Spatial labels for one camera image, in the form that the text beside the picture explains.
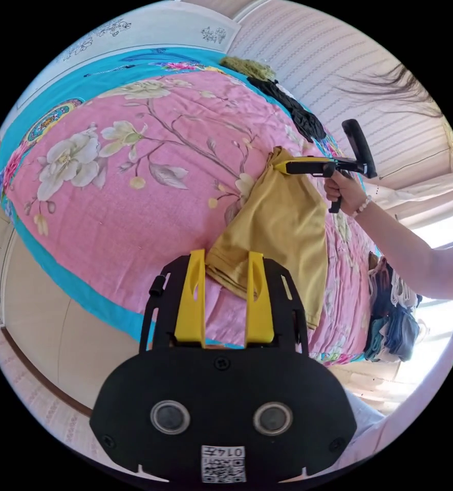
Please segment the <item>person's right hand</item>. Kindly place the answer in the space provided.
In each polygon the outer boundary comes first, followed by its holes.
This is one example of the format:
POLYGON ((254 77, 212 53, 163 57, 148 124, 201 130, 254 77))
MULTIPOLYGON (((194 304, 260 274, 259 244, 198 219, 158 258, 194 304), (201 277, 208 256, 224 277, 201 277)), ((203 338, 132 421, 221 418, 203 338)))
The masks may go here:
POLYGON ((340 211, 353 218, 370 202, 359 182, 339 171, 334 171, 331 177, 325 178, 324 190, 331 203, 340 201, 340 211))

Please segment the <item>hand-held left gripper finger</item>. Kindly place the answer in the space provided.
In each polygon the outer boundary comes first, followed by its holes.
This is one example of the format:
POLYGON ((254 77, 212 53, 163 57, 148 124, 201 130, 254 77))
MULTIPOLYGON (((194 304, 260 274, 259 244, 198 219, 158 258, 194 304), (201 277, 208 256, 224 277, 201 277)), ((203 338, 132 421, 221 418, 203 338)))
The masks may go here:
POLYGON ((263 254, 248 253, 245 347, 274 339, 272 309, 263 254))

